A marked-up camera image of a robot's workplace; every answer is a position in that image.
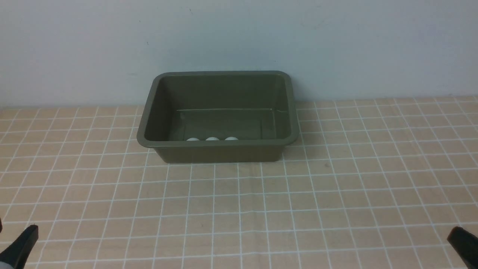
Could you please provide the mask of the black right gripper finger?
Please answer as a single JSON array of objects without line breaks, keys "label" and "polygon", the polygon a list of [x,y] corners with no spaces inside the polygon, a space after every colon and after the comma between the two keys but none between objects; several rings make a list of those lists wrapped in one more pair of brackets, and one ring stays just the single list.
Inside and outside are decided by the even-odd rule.
[{"label": "black right gripper finger", "polygon": [[447,241],[468,269],[478,268],[478,238],[475,235],[455,226],[447,236]]}]

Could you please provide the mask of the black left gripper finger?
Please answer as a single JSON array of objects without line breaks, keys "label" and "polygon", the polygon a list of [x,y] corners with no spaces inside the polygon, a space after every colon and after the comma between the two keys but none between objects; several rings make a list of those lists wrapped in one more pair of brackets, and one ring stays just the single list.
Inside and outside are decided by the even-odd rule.
[{"label": "black left gripper finger", "polygon": [[38,225],[28,226],[0,254],[1,269],[24,269],[27,259],[39,238]]}]

